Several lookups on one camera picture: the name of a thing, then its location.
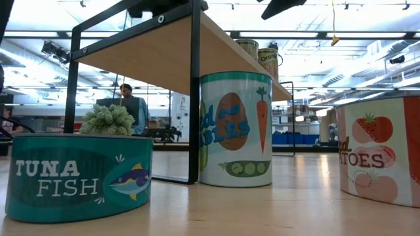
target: wooden floor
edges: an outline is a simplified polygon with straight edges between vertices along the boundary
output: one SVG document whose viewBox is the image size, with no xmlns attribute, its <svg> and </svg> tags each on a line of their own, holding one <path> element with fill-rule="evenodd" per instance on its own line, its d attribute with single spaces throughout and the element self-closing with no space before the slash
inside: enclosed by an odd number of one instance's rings
<svg viewBox="0 0 420 236">
<path fill-rule="evenodd" d="M 186 153 L 154 153 L 154 174 L 185 176 Z M 230 189 L 152 184 L 152 200 L 108 218 L 68 224 L 25 224 L 2 210 L 1 235 L 420 235 L 420 209 L 361 199 L 339 190 L 336 154 L 274 157 L 272 186 Z M 8 161 L 0 161 L 0 208 Z"/>
</svg>

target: pea pod illustration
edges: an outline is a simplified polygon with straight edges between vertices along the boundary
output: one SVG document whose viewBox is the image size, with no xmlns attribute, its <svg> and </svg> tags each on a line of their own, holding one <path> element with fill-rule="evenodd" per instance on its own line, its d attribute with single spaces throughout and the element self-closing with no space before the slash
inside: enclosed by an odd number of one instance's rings
<svg viewBox="0 0 420 236">
<path fill-rule="evenodd" d="M 200 115 L 202 117 L 204 117 L 205 111 L 206 111 L 205 105 L 204 105 L 203 101 L 201 101 L 201 107 L 200 107 L 200 111 L 199 112 L 200 112 Z M 203 135 L 206 130 L 207 129 L 204 128 L 200 132 L 200 135 Z M 200 171 L 203 171 L 204 168 L 207 166 L 208 157 L 209 157 L 209 148 L 207 146 L 201 147 L 199 149 L 199 170 Z"/>
<path fill-rule="evenodd" d="M 232 161 L 219 163 L 219 166 L 231 176 L 248 178 L 265 174 L 270 163 L 271 161 Z"/>
</svg>

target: computer monitor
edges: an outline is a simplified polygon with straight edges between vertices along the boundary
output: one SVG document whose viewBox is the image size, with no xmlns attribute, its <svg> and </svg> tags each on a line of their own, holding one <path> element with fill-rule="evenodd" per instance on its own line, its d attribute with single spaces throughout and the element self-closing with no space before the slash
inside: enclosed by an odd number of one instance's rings
<svg viewBox="0 0 420 236">
<path fill-rule="evenodd" d="M 98 99 L 96 104 L 100 106 L 110 107 L 111 104 L 119 105 L 119 98 L 112 99 L 112 98 L 105 98 L 105 99 Z M 122 106 L 127 108 L 127 112 L 133 116 L 134 123 L 133 125 L 138 125 L 138 111 L 140 108 L 140 100 L 138 98 L 123 98 Z"/>
</svg>

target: carrot illustration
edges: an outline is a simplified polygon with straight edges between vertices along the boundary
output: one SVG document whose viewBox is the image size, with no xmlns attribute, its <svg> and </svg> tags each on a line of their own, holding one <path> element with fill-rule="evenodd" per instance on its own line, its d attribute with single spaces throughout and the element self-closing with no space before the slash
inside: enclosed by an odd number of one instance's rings
<svg viewBox="0 0 420 236">
<path fill-rule="evenodd" d="M 268 104 L 264 101 L 264 95 L 267 94 L 267 91 L 264 90 L 264 87 L 259 87 L 257 94 L 261 95 L 261 101 L 257 102 L 257 117 L 258 117 L 258 126 L 260 130 L 260 142 L 261 150 L 264 153 L 265 145 L 265 134 L 267 133 L 267 116 L 268 116 Z"/>
</svg>

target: green plant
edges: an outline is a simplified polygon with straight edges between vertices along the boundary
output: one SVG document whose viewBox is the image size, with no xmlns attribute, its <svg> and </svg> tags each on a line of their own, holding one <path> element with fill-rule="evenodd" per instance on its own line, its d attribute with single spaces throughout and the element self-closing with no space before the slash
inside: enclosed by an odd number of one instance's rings
<svg viewBox="0 0 420 236">
<path fill-rule="evenodd" d="M 131 125 L 134 118 L 129 115 L 123 106 L 111 105 L 110 107 L 95 104 L 93 112 L 86 113 L 85 122 L 80 128 L 82 134 L 109 134 L 127 135 L 133 134 Z"/>
</svg>

